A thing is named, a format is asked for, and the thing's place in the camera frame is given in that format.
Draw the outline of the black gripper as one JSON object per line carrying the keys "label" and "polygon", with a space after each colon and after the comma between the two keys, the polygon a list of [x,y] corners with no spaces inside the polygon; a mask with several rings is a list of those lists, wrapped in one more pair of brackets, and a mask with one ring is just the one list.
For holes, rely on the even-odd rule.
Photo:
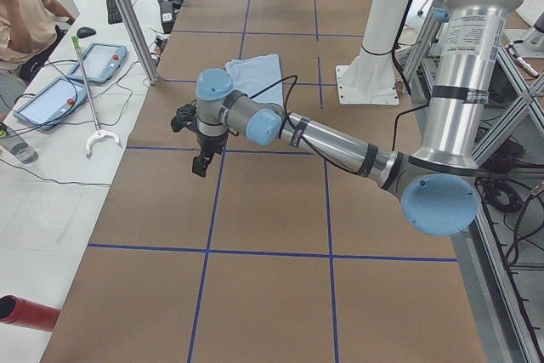
{"label": "black gripper", "polygon": [[207,169],[213,161],[215,154],[221,155],[228,141],[228,134],[209,136],[197,134],[197,142],[201,148],[200,153],[193,158],[191,172],[199,177],[207,176]]}

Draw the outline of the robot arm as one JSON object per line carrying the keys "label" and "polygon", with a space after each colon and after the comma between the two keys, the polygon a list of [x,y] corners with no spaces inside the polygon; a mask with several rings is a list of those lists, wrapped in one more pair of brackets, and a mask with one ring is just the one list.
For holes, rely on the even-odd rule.
{"label": "robot arm", "polygon": [[[191,0],[201,6],[207,0]],[[314,168],[293,164],[281,178],[271,155],[286,144],[376,182],[344,195],[363,225],[410,224],[437,236],[464,231],[477,212],[470,150],[494,63],[493,42],[519,0],[442,0],[452,12],[449,42],[433,89],[422,144],[405,155],[383,148],[398,103],[391,48],[408,0],[213,0],[217,24],[241,23],[241,56],[199,76],[193,127],[204,174],[230,133],[249,157],[235,158],[235,186],[224,198],[225,223],[284,228],[316,220],[303,196]]]}

